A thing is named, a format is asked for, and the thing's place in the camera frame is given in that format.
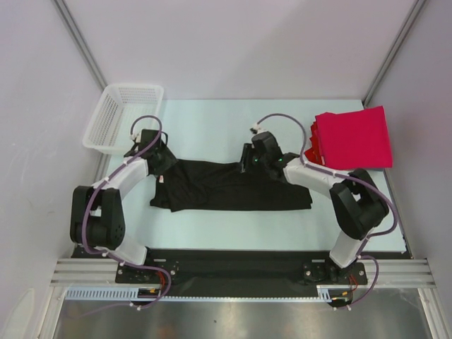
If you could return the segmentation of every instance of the metal bracket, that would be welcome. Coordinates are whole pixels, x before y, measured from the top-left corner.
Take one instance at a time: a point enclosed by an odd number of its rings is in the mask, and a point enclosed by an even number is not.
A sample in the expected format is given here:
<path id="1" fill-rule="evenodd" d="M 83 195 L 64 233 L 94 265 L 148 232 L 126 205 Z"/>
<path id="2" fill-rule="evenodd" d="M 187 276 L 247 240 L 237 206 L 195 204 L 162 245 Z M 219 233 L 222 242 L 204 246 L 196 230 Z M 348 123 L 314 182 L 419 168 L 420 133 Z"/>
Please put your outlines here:
<path id="1" fill-rule="evenodd" d="M 443 307 L 439 298 L 438 290 L 419 289 L 422 306 L 429 323 L 433 339 L 449 339 L 452 337 Z"/>
<path id="2" fill-rule="evenodd" d="M 375 278 L 373 261 L 364 264 L 369 284 Z M 157 287 L 158 284 L 117 284 L 118 263 L 112 259 L 59 259 L 50 285 L 78 287 Z M 375 288 L 435 288 L 427 260 L 379 260 L 380 275 Z M 318 285 L 325 289 L 347 289 L 348 285 Z"/>
<path id="3" fill-rule="evenodd" d="M 427 2 L 428 0 L 416 0 L 416 3 L 411 8 L 407 18 L 405 19 L 405 22 L 402 25 L 402 28 L 400 29 L 399 33 L 397 34 L 397 37 L 395 38 L 393 45 L 389 49 L 389 52 L 386 55 L 386 58 L 384 59 L 384 62 L 379 69 L 379 72 L 376 74 L 364 99 L 362 100 L 364 108 L 369 105 L 372 98 L 374 97 L 375 92 L 378 90 L 385 75 L 388 73 L 388 70 L 391 67 L 394 59 L 396 58 L 397 53 L 400 51 L 400 48 L 406 41 L 408 34 L 410 33 L 410 31 L 413 28 L 413 25 L 415 24 L 415 21 L 421 14 L 422 9 L 424 9 Z"/>
<path id="4" fill-rule="evenodd" d="M 93 75 L 94 80 L 97 82 L 101 90 L 104 90 L 107 87 L 107 81 L 97 65 L 96 60 L 94 59 L 93 53 L 91 53 L 88 44 L 85 41 L 85 38 L 82 35 L 82 32 L 78 28 L 71 12 L 69 11 L 68 5 L 64 0 L 52 0 L 54 3 L 56 10 L 61 16 L 61 19 L 64 22 L 64 25 L 69 31 L 69 34 L 72 36 L 73 41 L 75 42 L 78 50 L 82 54 L 82 57 L 85 59 L 86 66 L 89 68 L 91 74 Z"/>

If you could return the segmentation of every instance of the white plastic basket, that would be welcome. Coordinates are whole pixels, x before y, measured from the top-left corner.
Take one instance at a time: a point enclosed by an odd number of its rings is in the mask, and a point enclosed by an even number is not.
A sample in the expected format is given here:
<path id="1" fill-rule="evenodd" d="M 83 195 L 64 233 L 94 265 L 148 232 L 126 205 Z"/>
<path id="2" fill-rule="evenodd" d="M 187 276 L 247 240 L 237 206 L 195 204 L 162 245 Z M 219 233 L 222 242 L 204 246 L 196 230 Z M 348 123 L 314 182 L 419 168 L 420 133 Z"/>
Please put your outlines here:
<path id="1" fill-rule="evenodd" d="M 91 117 L 83 137 L 83 145 L 105 154 L 122 155 L 133 145 L 130 127 L 142 115 L 158 116 L 163 88 L 158 85 L 121 83 L 108 85 Z M 154 119 L 143 119 L 135 127 L 156 129 Z"/>

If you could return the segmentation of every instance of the folded red garment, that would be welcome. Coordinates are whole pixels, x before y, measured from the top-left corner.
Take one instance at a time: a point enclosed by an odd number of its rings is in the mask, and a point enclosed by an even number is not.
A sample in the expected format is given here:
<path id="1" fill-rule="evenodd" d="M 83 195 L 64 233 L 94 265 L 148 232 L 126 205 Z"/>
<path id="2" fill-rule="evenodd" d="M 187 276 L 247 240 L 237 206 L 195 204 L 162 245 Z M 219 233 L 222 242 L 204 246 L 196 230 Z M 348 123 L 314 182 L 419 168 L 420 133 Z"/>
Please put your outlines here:
<path id="1" fill-rule="evenodd" d="M 336 170 L 392 167 L 393 157 L 382 106 L 316 117 L 325 166 Z"/>

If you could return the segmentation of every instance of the purple cable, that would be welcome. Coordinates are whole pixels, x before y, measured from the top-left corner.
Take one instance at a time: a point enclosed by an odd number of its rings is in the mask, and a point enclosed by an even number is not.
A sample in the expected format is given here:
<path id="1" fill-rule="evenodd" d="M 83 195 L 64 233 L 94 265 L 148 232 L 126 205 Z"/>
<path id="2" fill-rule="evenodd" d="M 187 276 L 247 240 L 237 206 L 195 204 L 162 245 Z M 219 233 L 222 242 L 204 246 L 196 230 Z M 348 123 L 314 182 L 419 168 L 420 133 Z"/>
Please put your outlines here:
<path id="1" fill-rule="evenodd" d="M 118 168 L 116 168 L 113 173 L 111 173 L 107 178 L 105 178 L 104 180 L 102 180 L 102 182 L 99 184 L 99 186 L 94 190 L 92 196 L 90 197 L 90 200 L 88 201 L 88 204 L 86 206 L 85 209 L 85 214 L 83 215 L 83 222 L 82 222 L 82 244 L 83 247 L 85 248 L 86 252 L 89 254 L 98 254 L 98 253 L 106 253 L 105 251 L 97 251 L 97 250 L 93 250 L 89 247 L 88 245 L 88 239 L 87 239 L 87 234 L 86 234 L 86 228 L 88 225 L 88 218 L 90 217 L 90 211 L 91 208 L 94 204 L 94 200 L 96 198 L 96 196 L 99 194 L 100 190 L 108 183 L 108 181 L 110 179 L 113 179 L 115 176 L 118 175 L 118 173 L 120 173 L 120 171 L 122 171 L 125 167 L 127 167 L 131 162 L 133 162 L 136 158 L 140 157 L 142 154 L 144 154 L 145 152 L 147 152 L 151 147 L 153 147 L 155 145 L 155 143 L 157 142 L 157 140 L 159 139 L 160 135 L 162 134 L 162 122 L 157 118 L 154 117 L 153 115 L 143 115 L 142 117 L 137 118 L 137 120 L 135 120 L 132 123 L 131 126 L 131 135 L 133 134 L 133 128 L 135 127 L 136 123 L 142 119 L 145 118 L 151 118 L 154 120 L 157 120 L 157 123 L 159 124 L 159 130 L 157 135 L 155 136 L 154 140 L 152 140 L 149 145 L 147 145 L 144 149 L 142 149 L 140 152 L 136 153 L 133 157 L 131 157 L 130 159 L 128 159 L 126 161 L 126 163 L 121 164 L 121 166 L 119 166 Z M 131 266 L 134 268 L 140 268 L 140 269 L 145 269 L 145 270 L 156 270 L 159 272 L 164 273 L 167 276 L 168 282 L 167 282 L 167 287 L 165 288 L 165 291 L 163 291 L 157 298 L 155 298 L 152 302 L 150 302 L 147 305 L 144 305 L 141 307 L 141 309 L 147 309 L 148 307 L 150 307 L 151 305 L 153 305 L 155 302 L 159 301 L 160 299 L 162 299 L 170 290 L 171 288 L 171 275 L 164 269 L 159 268 L 159 267 L 154 267 L 154 266 L 140 266 L 140 265 L 136 265 L 134 263 L 128 263 L 125 261 L 122 261 L 120 258 L 117 258 L 116 256 L 112 255 L 112 254 L 108 254 L 108 256 L 120 263 L 124 262 L 124 265 L 127 266 Z M 81 318 L 82 316 L 87 316 L 87 315 L 91 315 L 94 313 L 97 313 L 99 311 L 103 311 L 105 309 L 110 309 L 112 307 L 116 307 L 116 306 L 128 306 L 129 304 L 126 303 L 116 303 L 116 304 L 111 304 L 111 305 L 107 305 L 105 307 L 101 307 L 99 309 L 95 309 L 93 311 L 89 311 L 85 314 L 82 314 L 81 316 L 79 316 L 79 318 Z"/>
<path id="2" fill-rule="evenodd" d="M 301 129 L 302 129 L 302 133 L 303 133 L 303 144 L 302 144 L 302 150 L 299 152 L 299 159 L 302 162 L 302 164 L 304 164 L 304 160 L 303 160 L 303 152 L 304 149 L 306 148 L 306 141 L 307 141 L 307 137 L 306 137 L 306 130 L 304 129 L 303 125 L 301 122 L 299 122 L 298 120 L 296 120 L 294 117 L 291 117 L 289 114 L 284 114 L 284 113 L 272 113 L 269 115 L 266 115 L 264 118 L 262 118 L 261 120 L 259 120 L 257 122 L 257 124 L 259 125 L 262 121 L 267 120 L 268 118 L 271 117 L 284 117 L 284 118 L 288 118 L 290 120 L 292 120 L 294 123 L 296 123 Z"/>
<path id="3" fill-rule="evenodd" d="M 310 168 L 311 170 L 314 170 L 314 171 L 317 171 L 317 172 L 320 172 L 320 173 L 324 173 L 324 174 L 328 174 L 328 175 L 331 175 L 333 177 L 336 176 L 336 177 L 341 178 L 341 179 L 346 179 L 346 180 L 351 180 L 352 182 L 357 182 L 358 184 L 361 184 L 361 185 L 367 187 L 368 189 L 372 190 L 376 194 L 378 194 L 379 197 L 382 198 L 384 200 L 384 202 L 388 205 L 388 207 L 391 209 L 393 217 L 394 217 L 393 225 L 386 231 L 370 234 L 366 239 L 364 239 L 364 241 L 361 244 L 361 247 L 358 249 L 357 256 L 360 256 L 360 254 L 364 250 L 364 247 L 367 245 L 367 243 L 369 242 L 369 240 L 371 238 L 378 237 L 380 235 L 389 234 L 389 233 L 391 233 L 392 231 L 394 231 L 396 229 L 397 224 L 400 222 L 400 218 L 399 218 L 398 212 L 396 210 L 396 207 L 392 204 L 392 202 L 384 194 L 382 194 L 376 187 L 372 186 L 371 184 L 369 184 L 369 183 L 367 183 L 367 182 L 365 182 L 365 181 L 363 181 L 361 179 L 354 178 L 354 177 L 351 177 L 351 176 L 345 175 L 345 174 L 335 173 L 335 172 L 327 170 L 326 168 L 316 167 L 316 166 L 310 165 L 309 162 L 305 162 L 304 159 L 303 159 L 303 155 L 304 155 L 303 153 L 304 153 L 304 149 L 306 148 L 307 135 L 306 135 L 306 130 L 304 129 L 302 123 L 299 122 L 298 120 L 296 120 L 294 117 L 291 117 L 288 114 L 273 113 L 273 114 L 266 115 L 264 118 L 260 119 L 257 122 L 257 124 L 259 125 L 262 121 L 267 120 L 270 117 L 284 117 L 284 118 L 288 118 L 288 119 L 292 120 L 293 122 L 295 122 L 302 129 L 303 144 L 302 144 L 302 149 L 301 149 L 301 151 L 299 153 L 299 160 L 304 166 Z M 376 281 L 377 281 L 377 279 L 379 277 L 379 263 L 378 263 L 378 261 L 373 256 L 361 256 L 361 259 L 371 259 L 371 260 L 374 261 L 375 266 L 376 266 L 375 278 L 374 278 L 374 281 L 372 282 L 372 284 L 370 285 L 369 289 L 359 299 L 357 299 L 355 302 L 352 302 L 349 306 L 351 306 L 353 304 L 356 304 L 357 302 L 360 302 L 367 295 L 369 295 L 369 293 L 374 289 Z"/>

